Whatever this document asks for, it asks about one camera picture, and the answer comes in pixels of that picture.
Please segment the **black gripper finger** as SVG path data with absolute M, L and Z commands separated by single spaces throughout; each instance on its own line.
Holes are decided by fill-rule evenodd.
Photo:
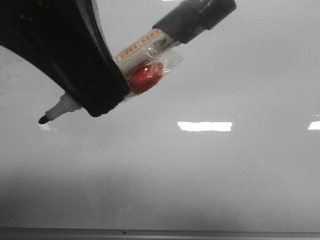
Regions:
M 94 0 L 3 0 L 0 44 L 54 82 L 92 117 L 129 93 L 99 24 Z

